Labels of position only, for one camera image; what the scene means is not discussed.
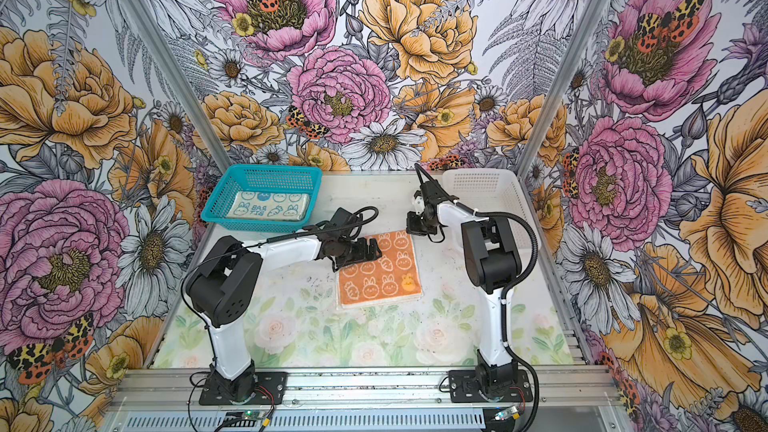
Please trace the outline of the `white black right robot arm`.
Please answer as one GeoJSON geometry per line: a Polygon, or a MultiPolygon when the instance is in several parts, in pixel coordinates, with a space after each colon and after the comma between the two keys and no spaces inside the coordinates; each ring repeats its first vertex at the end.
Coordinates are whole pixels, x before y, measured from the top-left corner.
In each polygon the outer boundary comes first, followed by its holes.
{"type": "Polygon", "coordinates": [[[420,183],[414,210],[407,214],[411,235],[450,239],[463,257],[471,284],[484,301],[482,336],[477,351],[475,382],[487,398],[497,398],[518,378],[517,361],[503,338],[502,301],[507,285],[523,271],[509,220],[478,212],[449,195],[439,182],[420,183]]]}

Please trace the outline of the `aluminium front rail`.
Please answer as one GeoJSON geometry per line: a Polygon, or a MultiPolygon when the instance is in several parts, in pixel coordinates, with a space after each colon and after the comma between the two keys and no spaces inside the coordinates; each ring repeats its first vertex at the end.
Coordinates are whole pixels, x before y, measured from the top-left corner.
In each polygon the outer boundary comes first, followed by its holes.
{"type": "Polygon", "coordinates": [[[261,369],[266,391],[214,394],[203,369],[140,370],[118,386],[104,431],[629,431],[604,366],[539,366],[538,381],[486,399],[467,367],[261,369]]]}

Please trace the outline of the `aluminium corner post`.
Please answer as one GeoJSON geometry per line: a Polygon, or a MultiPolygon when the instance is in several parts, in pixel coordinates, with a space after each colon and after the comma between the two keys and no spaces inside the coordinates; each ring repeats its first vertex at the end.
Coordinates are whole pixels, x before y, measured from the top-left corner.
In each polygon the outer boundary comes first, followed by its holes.
{"type": "Polygon", "coordinates": [[[153,12],[145,0],[119,0],[127,15],[137,26],[137,33],[142,38],[155,62],[168,80],[176,98],[184,107],[192,124],[198,132],[218,169],[224,173],[231,165],[226,149],[216,135],[191,84],[173,55],[172,49],[163,36],[153,12]]]}
{"type": "Polygon", "coordinates": [[[532,129],[531,136],[517,164],[515,173],[519,179],[524,179],[527,176],[534,159],[538,157],[547,130],[555,120],[557,110],[561,105],[570,79],[576,71],[581,54],[586,50],[587,43],[609,3],[610,0],[587,0],[585,11],[576,23],[572,38],[542,104],[538,121],[532,129]]]}

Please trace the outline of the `aluminium corner post right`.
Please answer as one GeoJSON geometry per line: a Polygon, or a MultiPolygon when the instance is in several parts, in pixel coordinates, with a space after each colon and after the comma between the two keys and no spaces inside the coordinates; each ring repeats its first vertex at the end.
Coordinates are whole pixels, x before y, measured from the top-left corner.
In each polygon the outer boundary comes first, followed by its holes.
{"type": "Polygon", "coordinates": [[[585,11],[576,23],[572,38],[542,104],[538,121],[532,129],[531,136],[517,164],[515,173],[519,179],[524,179],[527,176],[534,159],[538,157],[547,130],[555,120],[557,110],[561,105],[570,79],[576,71],[581,54],[586,50],[587,43],[609,3],[610,0],[587,0],[585,11]]]}

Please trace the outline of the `aluminium corner post left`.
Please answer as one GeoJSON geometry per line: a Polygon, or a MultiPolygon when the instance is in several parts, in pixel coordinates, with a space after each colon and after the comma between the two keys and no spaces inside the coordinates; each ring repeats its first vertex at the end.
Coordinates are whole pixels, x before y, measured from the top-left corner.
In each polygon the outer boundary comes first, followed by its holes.
{"type": "Polygon", "coordinates": [[[172,49],[163,36],[153,12],[145,0],[119,0],[127,15],[137,26],[137,33],[142,38],[155,62],[168,80],[176,98],[184,107],[192,124],[198,132],[218,169],[224,173],[231,165],[226,149],[216,135],[191,84],[173,55],[172,49]]]}

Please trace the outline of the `white plastic laundry basket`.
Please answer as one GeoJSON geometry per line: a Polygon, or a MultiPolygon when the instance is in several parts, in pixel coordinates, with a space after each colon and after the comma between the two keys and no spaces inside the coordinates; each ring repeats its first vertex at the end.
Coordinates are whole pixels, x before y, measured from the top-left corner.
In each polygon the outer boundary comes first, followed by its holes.
{"type": "Polygon", "coordinates": [[[442,174],[441,185],[471,209],[509,212],[524,218],[536,233],[538,244],[542,244],[536,220],[513,172],[494,168],[449,170],[442,174]]]}

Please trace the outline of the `teal plastic basket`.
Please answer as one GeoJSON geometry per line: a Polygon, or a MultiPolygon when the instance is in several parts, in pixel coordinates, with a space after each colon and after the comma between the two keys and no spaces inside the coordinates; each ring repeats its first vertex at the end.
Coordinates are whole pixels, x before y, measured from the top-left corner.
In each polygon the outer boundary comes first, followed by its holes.
{"type": "Polygon", "coordinates": [[[294,232],[308,224],[322,177],[315,167],[233,165],[210,194],[201,218],[231,231],[294,232]]]}

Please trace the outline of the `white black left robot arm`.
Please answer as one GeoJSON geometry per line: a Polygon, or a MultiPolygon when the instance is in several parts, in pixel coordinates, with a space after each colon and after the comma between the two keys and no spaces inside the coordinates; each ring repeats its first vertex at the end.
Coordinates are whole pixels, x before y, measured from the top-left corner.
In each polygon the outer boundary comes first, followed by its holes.
{"type": "Polygon", "coordinates": [[[246,245],[228,235],[184,281],[187,307],[204,323],[213,351],[204,391],[214,400],[246,403],[257,393],[255,363],[247,349],[244,316],[261,274],[328,259],[334,272],[382,257],[377,240],[361,235],[379,215],[375,206],[336,210],[329,220],[246,245]]]}

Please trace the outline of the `cream towel blue swirls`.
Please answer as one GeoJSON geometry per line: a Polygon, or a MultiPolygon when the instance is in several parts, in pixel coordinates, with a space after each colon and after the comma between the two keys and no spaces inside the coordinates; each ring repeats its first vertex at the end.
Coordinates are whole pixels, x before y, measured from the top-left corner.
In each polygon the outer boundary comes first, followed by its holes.
{"type": "Polygon", "coordinates": [[[296,222],[305,217],[309,205],[309,194],[241,191],[235,195],[226,217],[237,220],[296,222]]]}

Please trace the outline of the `orange and white towel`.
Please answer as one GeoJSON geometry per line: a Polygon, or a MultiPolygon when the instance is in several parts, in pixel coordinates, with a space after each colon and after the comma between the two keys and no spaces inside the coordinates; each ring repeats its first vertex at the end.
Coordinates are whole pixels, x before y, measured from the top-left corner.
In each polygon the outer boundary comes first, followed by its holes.
{"type": "Polygon", "coordinates": [[[375,235],[382,256],[342,268],[338,297],[342,308],[402,302],[423,295],[412,237],[405,231],[375,235]]]}

